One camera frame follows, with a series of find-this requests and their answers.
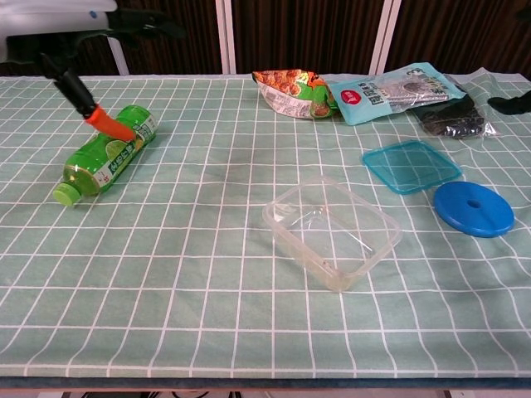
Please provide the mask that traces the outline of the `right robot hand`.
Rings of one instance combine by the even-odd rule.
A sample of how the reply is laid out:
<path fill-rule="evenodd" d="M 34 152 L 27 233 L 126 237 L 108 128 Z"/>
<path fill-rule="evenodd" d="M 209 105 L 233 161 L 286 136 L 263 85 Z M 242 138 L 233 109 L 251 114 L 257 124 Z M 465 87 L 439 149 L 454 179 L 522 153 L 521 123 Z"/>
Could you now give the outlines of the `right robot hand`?
<path fill-rule="evenodd" d="M 501 97 L 492 97 L 487 100 L 487 103 L 494 110 L 506 115 L 526 114 L 531 110 L 531 92 L 528 91 L 524 95 L 504 99 Z"/>

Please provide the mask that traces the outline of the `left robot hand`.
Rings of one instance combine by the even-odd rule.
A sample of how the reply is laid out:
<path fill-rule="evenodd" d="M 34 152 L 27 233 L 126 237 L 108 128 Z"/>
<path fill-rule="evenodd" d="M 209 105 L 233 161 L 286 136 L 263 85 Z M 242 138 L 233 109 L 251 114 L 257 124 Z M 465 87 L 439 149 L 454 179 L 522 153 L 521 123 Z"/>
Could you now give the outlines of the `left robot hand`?
<path fill-rule="evenodd" d="M 111 118 L 94 100 L 69 59 L 78 45 L 95 36 L 131 42 L 135 35 L 163 33 L 181 38 L 185 29 L 154 10 L 122 8 L 115 1 L 2 1 L 1 62 L 36 64 L 54 81 L 85 122 L 111 138 L 136 138 L 131 128 Z"/>

